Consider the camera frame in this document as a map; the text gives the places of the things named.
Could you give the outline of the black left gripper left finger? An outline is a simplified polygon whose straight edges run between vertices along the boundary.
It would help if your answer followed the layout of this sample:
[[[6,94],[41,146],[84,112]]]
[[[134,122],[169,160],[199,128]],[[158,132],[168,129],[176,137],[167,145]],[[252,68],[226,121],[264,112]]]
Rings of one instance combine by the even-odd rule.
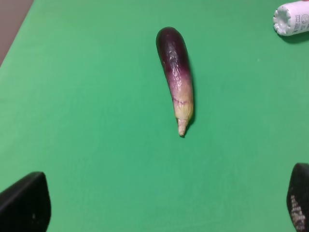
[[[2,232],[45,232],[51,200],[44,172],[31,172],[0,193]]]

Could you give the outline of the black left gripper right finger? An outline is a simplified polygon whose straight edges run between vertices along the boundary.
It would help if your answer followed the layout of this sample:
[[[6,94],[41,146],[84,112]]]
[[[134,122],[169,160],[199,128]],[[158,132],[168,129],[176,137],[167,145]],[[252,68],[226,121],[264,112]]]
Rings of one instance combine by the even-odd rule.
[[[293,167],[286,204],[290,219],[297,232],[309,232],[309,164]]]

